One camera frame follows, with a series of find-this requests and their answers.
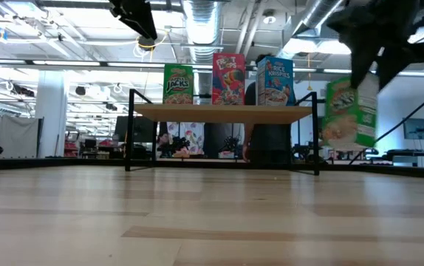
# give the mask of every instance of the cardboard box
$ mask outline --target cardboard box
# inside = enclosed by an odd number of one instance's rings
[[[212,104],[245,104],[245,57],[242,54],[213,54]]]
[[[293,106],[293,61],[267,56],[258,62],[256,92],[257,105]]]
[[[378,77],[368,73],[358,87],[350,87],[350,78],[327,84],[324,144],[339,151],[375,146]]]
[[[166,64],[163,88],[163,103],[192,104],[194,93],[192,66]]]

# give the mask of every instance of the person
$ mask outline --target person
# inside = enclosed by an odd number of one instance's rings
[[[264,57],[260,55],[256,63]],[[256,83],[253,82],[245,93],[245,105],[256,105]],[[260,125],[245,124],[245,138],[243,142],[243,160],[258,164],[287,163],[286,153],[287,135],[290,125]]]

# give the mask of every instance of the wooden shelf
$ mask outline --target wooden shelf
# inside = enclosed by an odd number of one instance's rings
[[[157,122],[290,124],[312,114],[302,106],[213,106],[135,104],[134,110]]]

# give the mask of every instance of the black cable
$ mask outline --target black cable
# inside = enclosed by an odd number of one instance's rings
[[[387,131],[386,133],[384,133],[383,136],[381,136],[378,139],[376,139],[375,143],[377,143],[378,141],[382,140],[385,136],[391,134],[391,132],[393,132],[398,127],[400,127],[402,124],[404,124],[409,118],[411,118],[415,113],[417,113],[423,107],[424,107],[424,102],[421,105],[419,105],[419,107],[417,107],[414,111],[412,111],[406,118],[404,118],[402,121],[400,121],[396,126],[394,126],[392,129],[390,129],[389,131]],[[349,165],[353,164],[353,162],[355,161],[355,159],[357,157],[359,157],[363,153],[363,151],[360,151],[360,153],[358,153],[358,155],[355,158],[353,158],[353,160],[350,162]]]

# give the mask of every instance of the computer monitor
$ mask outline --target computer monitor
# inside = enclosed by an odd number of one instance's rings
[[[118,135],[118,141],[124,142],[126,131],[128,129],[129,117],[117,117],[115,124],[115,134]],[[153,121],[146,117],[134,117],[134,142],[136,143],[151,143],[153,137]]]
[[[424,119],[409,118],[404,123],[404,138],[407,140],[424,140],[424,132],[418,132],[418,129],[424,129]]]
[[[84,140],[84,145],[87,149],[94,149],[97,146],[96,140]]]

